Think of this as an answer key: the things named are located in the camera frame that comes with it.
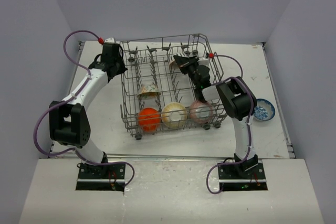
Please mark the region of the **beige white bowl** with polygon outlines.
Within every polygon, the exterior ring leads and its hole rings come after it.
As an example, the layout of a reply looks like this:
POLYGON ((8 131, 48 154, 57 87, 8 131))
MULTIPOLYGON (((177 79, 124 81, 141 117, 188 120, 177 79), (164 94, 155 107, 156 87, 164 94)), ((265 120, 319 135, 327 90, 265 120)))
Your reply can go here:
POLYGON ((176 71, 180 71, 175 59, 174 59, 174 56, 170 56, 169 59, 168 59, 168 63, 169 63, 169 71, 170 72, 176 72, 176 71))

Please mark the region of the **grey wire dish rack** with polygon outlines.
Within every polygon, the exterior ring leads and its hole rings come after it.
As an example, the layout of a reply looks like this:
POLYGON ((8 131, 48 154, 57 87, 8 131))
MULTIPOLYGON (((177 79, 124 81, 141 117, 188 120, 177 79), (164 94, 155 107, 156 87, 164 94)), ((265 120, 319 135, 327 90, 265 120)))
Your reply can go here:
POLYGON ((206 101, 213 107, 213 117, 205 124, 195 123, 189 116, 190 105, 199 101, 195 97, 194 85, 188 75, 181 71, 170 72, 168 59, 173 55, 183 57, 197 56, 209 58, 210 82, 221 81, 224 75, 220 61, 213 56, 208 39, 203 34, 166 36, 121 42, 127 71, 121 76, 123 102, 120 106, 121 118, 125 128, 135 139, 140 140, 146 133, 157 133, 177 129, 201 127, 220 128, 226 118, 220 99, 206 101), (161 95, 151 99, 138 99, 137 94, 142 84, 155 83, 161 95), (171 102, 185 106, 188 118, 183 127, 171 129, 162 120, 154 132, 143 131, 138 124, 138 114, 144 108, 154 108, 160 113, 171 102))

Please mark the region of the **blue patterned bowl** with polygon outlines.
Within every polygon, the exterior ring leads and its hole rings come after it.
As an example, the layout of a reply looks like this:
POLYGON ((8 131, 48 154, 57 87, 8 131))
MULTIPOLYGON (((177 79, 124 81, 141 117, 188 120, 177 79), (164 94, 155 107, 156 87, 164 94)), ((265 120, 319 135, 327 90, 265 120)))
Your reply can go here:
POLYGON ((257 99, 257 106, 254 109, 254 118, 256 120, 270 121, 275 117, 275 114, 275 107, 270 101, 262 98, 257 99))

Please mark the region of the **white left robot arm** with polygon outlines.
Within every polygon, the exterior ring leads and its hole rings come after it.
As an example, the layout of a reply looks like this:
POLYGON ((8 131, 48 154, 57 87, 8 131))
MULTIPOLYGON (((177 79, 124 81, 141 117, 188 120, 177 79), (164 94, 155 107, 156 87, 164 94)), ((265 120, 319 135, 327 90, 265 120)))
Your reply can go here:
POLYGON ((50 138, 61 145, 73 148, 79 158, 91 165, 97 178, 108 175, 109 165, 105 152, 91 139, 91 127, 86 109, 97 94, 117 75, 127 71, 123 49, 115 42, 105 42, 102 53, 88 67, 89 73, 62 101, 54 101, 49 108, 50 138))

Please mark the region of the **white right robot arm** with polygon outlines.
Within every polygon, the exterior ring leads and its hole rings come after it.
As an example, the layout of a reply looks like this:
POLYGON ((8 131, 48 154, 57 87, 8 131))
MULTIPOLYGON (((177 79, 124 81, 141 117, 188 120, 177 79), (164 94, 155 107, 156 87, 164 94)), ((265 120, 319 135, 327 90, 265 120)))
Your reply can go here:
POLYGON ((181 73, 188 75, 194 85, 195 97, 201 102, 220 99, 226 114, 232 119, 236 149, 234 172, 239 178, 246 178, 258 163, 254 150, 251 119, 257 99, 242 77, 229 77, 217 83, 210 82, 209 67, 201 65, 197 56, 174 55, 181 73))

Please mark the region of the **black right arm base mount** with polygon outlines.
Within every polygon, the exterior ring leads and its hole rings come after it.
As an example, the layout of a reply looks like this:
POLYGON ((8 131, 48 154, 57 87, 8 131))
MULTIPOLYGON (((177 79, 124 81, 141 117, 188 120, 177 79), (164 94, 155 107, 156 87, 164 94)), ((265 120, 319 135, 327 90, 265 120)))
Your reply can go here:
POLYGON ((220 191, 266 191, 268 190, 262 161, 247 171, 234 165, 218 167, 220 191))

